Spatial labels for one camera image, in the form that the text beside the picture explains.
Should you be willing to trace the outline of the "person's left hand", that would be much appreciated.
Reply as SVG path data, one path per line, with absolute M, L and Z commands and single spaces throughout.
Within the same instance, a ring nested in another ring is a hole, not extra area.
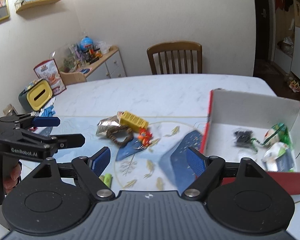
M 10 175 L 4 179 L 3 186 L 6 194 L 9 194 L 21 181 L 22 164 L 18 162 L 12 169 Z

